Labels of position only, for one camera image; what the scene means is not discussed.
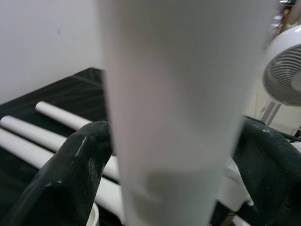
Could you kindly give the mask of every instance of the white rod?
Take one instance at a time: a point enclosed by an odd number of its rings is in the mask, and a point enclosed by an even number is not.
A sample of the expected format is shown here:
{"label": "white rod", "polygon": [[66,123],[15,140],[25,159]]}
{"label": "white rod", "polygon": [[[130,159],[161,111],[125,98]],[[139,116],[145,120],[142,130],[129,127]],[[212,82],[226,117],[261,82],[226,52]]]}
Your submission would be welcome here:
{"label": "white rod", "polygon": [[[35,126],[10,115],[4,116],[0,120],[0,126],[54,152],[58,151],[67,139],[64,136],[58,135],[54,132]],[[114,180],[119,180],[118,163],[115,156],[111,156],[103,170],[103,173]]]}
{"label": "white rod", "polygon": [[273,2],[100,1],[126,225],[208,223]]}
{"label": "white rod", "polygon": [[[54,154],[6,130],[0,129],[0,146],[40,169]],[[95,202],[124,221],[122,195],[119,185],[102,178],[97,190]]]}
{"label": "white rod", "polygon": [[79,130],[84,125],[91,123],[91,121],[88,119],[84,119],[83,117],[65,111],[59,107],[53,106],[44,101],[40,101],[37,103],[36,110],[37,112],[44,114],[49,118],[56,120],[61,124],[74,130]]}

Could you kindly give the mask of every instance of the fan grille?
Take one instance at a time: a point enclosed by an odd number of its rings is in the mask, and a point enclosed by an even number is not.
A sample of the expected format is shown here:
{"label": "fan grille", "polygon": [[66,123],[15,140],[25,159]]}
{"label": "fan grille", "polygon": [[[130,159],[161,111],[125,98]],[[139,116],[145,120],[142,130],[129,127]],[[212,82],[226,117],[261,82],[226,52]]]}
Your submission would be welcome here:
{"label": "fan grille", "polygon": [[267,92],[285,105],[301,106],[301,91],[292,87],[292,79],[301,73],[301,45],[274,58],[263,75]]}

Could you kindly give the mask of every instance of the white cylinder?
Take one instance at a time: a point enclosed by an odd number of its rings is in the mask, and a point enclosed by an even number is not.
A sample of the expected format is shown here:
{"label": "white cylinder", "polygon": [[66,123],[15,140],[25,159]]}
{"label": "white cylinder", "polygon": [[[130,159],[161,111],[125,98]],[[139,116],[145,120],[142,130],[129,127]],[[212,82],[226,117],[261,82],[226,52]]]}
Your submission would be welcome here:
{"label": "white cylinder", "polygon": [[36,110],[41,114],[44,114],[49,118],[54,119],[74,130],[79,130],[84,125],[91,123],[91,121],[88,119],[75,115],[71,112],[65,111],[59,107],[53,106],[44,101],[40,101],[37,103]]}
{"label": "white cylinder", "polygon": [[125,223],[204,226],[273,0],[101,3]]}
{"label": "white cylinder", "polygon": [[[53,153],[44,148],[3,129],[0,129],[0,146],[38,169],[53,156]],[[115,214],[122,222],[124,221],[121,188],[119,185],[102,178],[95,201]]]}
{"label": "white cylinder", "polygon": [[[0,120],[0,126],[54,152],[57,152],[67,139],[64,136],[10,115],[4,116]],[[118,163],[115,156],[110,157],[108,163],[104,167],[103,173],[114,180],[119,180]]]}

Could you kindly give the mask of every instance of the electric fan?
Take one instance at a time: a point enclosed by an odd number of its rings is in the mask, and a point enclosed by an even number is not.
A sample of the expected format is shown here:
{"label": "electric fan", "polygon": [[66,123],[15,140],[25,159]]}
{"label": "electric fan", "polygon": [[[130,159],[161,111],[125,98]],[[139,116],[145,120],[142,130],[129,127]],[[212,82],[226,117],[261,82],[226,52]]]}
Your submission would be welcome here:
{"label": "electric fan", "polygon": [[281,104],[301,106],[301,25],[271,42],[264,65],[263,85],[272,101],[261,120],[270,125]]}

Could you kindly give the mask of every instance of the fan stand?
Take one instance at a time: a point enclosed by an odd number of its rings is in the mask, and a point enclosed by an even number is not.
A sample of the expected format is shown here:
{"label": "fan stand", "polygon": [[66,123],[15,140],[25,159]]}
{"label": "fan stand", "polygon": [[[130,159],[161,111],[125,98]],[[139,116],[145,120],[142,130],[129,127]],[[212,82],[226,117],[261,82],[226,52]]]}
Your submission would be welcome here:
{"label": "fan stand", "polygon": [[278,112],[281,104],[275,103],[274,101],[270,101],[267,109],[265,110],[261,121],[264,122],[267,126],[269,126],[274,119],[276,113]]}

